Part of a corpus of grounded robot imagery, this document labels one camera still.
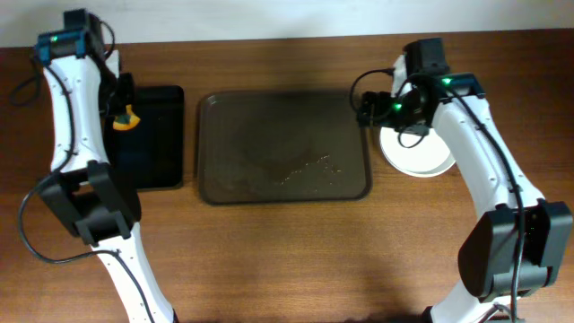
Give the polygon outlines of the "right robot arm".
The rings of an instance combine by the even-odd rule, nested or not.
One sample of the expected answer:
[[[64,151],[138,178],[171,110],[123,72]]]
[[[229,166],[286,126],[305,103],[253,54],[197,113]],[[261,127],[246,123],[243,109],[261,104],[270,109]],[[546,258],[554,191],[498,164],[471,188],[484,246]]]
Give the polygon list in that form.
[[[419,140],[437,135],[459,168],[477,222],[458,251],[459,281],[422,320],[516,322],[517,303],[553,285],[573,229],[563,202],[549,202],[520,169],[471,73],[454,74],[442,40],[407,44],[386,70],[388,92],[351,93],[361,127],[386,127]]]

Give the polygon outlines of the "cream white plate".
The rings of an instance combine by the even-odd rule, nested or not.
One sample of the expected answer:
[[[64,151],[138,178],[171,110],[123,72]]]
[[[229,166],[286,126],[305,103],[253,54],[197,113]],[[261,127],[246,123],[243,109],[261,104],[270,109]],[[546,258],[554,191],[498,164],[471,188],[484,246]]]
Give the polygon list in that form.
[[[392,128],[382,127],[378,141],[382,154],[397,170],[409,176],[430,178],[449,170],[455,159],[444,141],[431,129],[420,143],[417,135],[399,135]]]

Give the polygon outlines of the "green yellow sponge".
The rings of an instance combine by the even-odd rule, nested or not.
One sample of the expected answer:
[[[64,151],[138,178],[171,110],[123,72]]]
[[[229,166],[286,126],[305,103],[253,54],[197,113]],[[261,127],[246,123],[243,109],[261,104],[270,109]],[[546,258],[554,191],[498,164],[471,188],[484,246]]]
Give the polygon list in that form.
[[[134,129],[141,119],[136,116],[132,105],[126,105],[126,111],[123,114],[114,117],[112,128],[116,131],[129,131]]]

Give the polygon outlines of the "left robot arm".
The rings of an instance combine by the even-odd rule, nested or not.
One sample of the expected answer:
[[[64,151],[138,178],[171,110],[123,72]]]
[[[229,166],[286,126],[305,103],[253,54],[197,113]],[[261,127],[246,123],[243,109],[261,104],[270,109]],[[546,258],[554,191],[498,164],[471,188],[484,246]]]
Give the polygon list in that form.
[[[64,263],[96,257],[132,322],[175,322],[176,311],[162,294],[144,252],[141,204],[113,170],[101,120],[113,117],[128,128],[135,83],[121,70],[119,53],[105,44],[107,23],[86,9],[64,13],[64,27],[42,33],[36,58],[52,100],[55,146],[50,173],[32,190],[52,214],[90,251]]]

